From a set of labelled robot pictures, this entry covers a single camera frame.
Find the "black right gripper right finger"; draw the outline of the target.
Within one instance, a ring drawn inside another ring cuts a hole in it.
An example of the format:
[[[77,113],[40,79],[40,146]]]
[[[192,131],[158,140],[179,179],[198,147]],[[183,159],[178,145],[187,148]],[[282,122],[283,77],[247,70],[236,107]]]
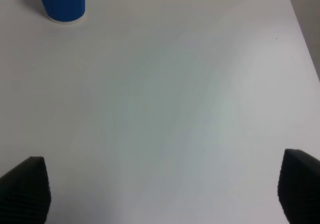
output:
[[[285,150],[277,194],[289,223],[320,222],[319,163],[302,150]]]

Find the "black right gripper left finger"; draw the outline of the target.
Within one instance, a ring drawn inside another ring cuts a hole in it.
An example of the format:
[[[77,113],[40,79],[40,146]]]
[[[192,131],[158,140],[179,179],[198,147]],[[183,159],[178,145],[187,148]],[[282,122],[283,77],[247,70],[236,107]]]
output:
[[[45,160],[32,156],[0,178],[1,223],[45,223],[51,191]]]

